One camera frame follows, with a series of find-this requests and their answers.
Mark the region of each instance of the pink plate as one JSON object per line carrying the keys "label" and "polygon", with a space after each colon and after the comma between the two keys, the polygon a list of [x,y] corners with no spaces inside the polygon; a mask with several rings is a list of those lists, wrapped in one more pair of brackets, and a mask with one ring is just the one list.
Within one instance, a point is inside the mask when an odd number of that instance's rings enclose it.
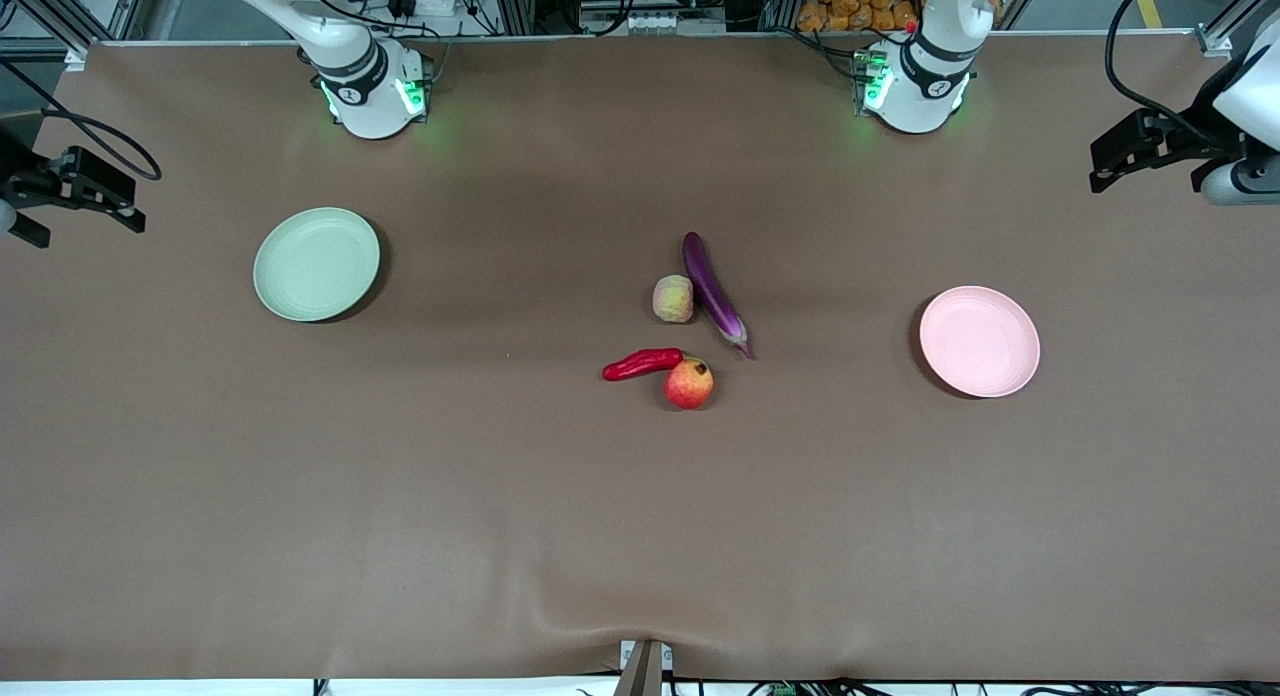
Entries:
{"label": "pink plate", "polygon": [[1027,386],[1039,365],[1036,324],[1016,301],[984,287],[941,292],[924,308],[920,345],[943,381],[987,399]]}

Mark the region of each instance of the yellow line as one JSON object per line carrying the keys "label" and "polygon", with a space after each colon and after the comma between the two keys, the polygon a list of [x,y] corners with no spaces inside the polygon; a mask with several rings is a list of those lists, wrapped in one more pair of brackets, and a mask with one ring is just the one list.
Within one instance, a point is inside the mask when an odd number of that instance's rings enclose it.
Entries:
{"label": "yellow line", "polygon": [[1142,12],[1142,23],[1147,29],[1161,29],[1160,12],[1156,12],[1156,0],[1138,0],[1138,12]]}

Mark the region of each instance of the green plate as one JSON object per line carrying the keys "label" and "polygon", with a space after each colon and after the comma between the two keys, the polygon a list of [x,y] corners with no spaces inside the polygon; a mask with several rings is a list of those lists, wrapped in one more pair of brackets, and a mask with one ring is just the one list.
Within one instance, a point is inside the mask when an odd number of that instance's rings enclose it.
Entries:
{"label": "green plate", "polygon": [[289,321],[339,316],[365,296],[381,249],[374,228],[347,209],[305,210],[275,226],[253,260],[257,298]]}

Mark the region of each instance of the plate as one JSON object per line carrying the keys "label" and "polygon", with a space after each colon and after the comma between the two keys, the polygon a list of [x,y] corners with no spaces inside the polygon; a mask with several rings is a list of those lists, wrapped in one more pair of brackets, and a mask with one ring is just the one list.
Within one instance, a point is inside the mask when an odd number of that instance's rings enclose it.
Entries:
{"label": "plate", "polygon": [[365,296],[381,249],[374,226],[347,209],[320,207],[284,219],[253,260],[257,298],[289,321],[339,316]]}
{"label": "plate", "polygon": [[924,308],[920,345],[934,374],[974,397],[1006,397],[1039,365],[1036,324],[1018,301],[986,287],[943,290]]}

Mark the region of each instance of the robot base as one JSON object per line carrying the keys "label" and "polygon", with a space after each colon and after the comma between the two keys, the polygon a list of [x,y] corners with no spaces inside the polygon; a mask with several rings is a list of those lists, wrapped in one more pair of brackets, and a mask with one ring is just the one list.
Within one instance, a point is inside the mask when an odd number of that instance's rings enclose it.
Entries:
{"label": "robot base", "polygon": [[425,122],[431,99],[434,64],[416,50],[388,38],[378,42],[387,50],[387,75],[370,91],[365,104],[344,104],[324,87],[333,122],[361,139],[388,139],[415,122]]}
{"label": "robot base", "polygon": [[872,46],[867,68],[870,79],[863,90],[861,105],[864,111],[874,113],[896,130],[928,134],[943,125],[947,116],[960,107],[969,75],[955,87],[941,81],[940,87],[946,87],[947,93],[942,99],[928,99],[919,86],[905,77],[901,52],[900,45],[887,40]]}

